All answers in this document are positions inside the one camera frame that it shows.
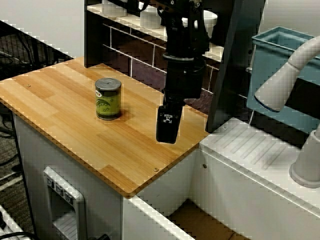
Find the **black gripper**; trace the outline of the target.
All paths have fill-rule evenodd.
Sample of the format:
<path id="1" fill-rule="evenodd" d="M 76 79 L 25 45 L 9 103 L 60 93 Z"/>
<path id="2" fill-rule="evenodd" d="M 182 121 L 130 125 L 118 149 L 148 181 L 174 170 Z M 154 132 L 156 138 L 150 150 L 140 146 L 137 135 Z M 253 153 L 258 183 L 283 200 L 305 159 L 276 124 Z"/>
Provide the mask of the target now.
<path id="1" fill-rule="evenodd" d="M 167 61 L 165 87 L 162 90 L 163 105 L 158 108 L 156 140 L 175 144 L 185 106 L 185 99 L 198 99 L 201 96 L 206 61 L 203 56 L 183 58 L 163 54 Z M 179 103 L 177 108 L 166 108 L 169 102 Z"/>

